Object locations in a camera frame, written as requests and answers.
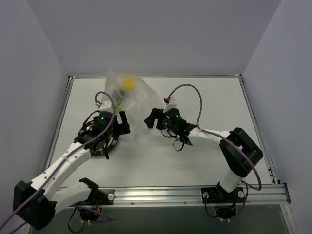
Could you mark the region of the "clear plastic bag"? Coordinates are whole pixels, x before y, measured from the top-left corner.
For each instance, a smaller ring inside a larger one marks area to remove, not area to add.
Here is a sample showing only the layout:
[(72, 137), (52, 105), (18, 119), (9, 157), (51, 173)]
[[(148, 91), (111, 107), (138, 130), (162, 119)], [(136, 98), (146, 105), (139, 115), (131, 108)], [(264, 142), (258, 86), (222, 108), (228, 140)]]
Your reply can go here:
[[(136, 86), (133, 90), (124, 90), (122, 81), (125, 77), (134, 77)], [(116, 73), (109, 69), (106, 73), (105, 92), (112, 99), (122, 99), (122, 108), (125, 111), (133, 138), (142, 134), (146, 129), (145, 118), (153, 108), (163, 108), (164, 104), (159, 95), (141, 77), (134, 74)]]

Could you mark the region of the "yellow fake lemon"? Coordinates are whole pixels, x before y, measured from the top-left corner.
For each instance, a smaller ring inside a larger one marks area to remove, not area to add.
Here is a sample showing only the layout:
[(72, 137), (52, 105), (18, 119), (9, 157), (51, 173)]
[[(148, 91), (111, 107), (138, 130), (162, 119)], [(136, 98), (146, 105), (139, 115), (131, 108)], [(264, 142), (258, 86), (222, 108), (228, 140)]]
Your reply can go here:
[(125, 77), (122, 81), (122, 88), (124, 90), (133, 90), (136, 86), (136, 79), (134, 77)]

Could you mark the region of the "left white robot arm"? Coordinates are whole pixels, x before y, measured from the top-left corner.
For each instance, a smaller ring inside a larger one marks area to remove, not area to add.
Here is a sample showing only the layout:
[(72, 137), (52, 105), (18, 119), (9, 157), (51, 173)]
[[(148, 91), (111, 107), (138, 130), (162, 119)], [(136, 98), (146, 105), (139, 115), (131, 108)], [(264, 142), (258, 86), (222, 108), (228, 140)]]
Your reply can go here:
[(130, 133), (126, 113), (118, 116), (109, 111), (98, 111), (92, 121), (86, 119), (66, 152), (39, 176), (30, 182), (20, 181), (14, 187), (13, 211), (26, 223), (39, 231), (46, 227), (54, 216), (79, 202), (94, 204), (100, 195), (98, 185), (87, 178), (59, 191), (63, 182), (82, 164), (96, 156), (100, 150), (109, 158), (109, 143), (120, 135)]

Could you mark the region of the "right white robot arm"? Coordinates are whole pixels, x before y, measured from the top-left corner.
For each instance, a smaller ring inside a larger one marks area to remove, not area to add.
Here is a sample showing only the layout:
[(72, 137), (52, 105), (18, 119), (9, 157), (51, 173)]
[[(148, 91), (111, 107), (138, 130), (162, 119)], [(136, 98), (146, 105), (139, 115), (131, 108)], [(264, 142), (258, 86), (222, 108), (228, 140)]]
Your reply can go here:
[(256, 176), (258, 186), (250, 184), (247, 186), (257, 191), (262, 189), (262, 182), (255, 166), (263, 158), (263, 152), (242, 128), (236, 127), (231, 131), (201, 129), (184, 120), (177, 108), (167, 111), (153, 108), (144, 123), (149, 129), (167, 131), (168, 137), (175, 138), (182, 145), (203, 146), (223, 154), (229, 169), (218, 183), (216, 195), (220, 200), (228, 201), (232, 198), (236, 187), (251, 171)]

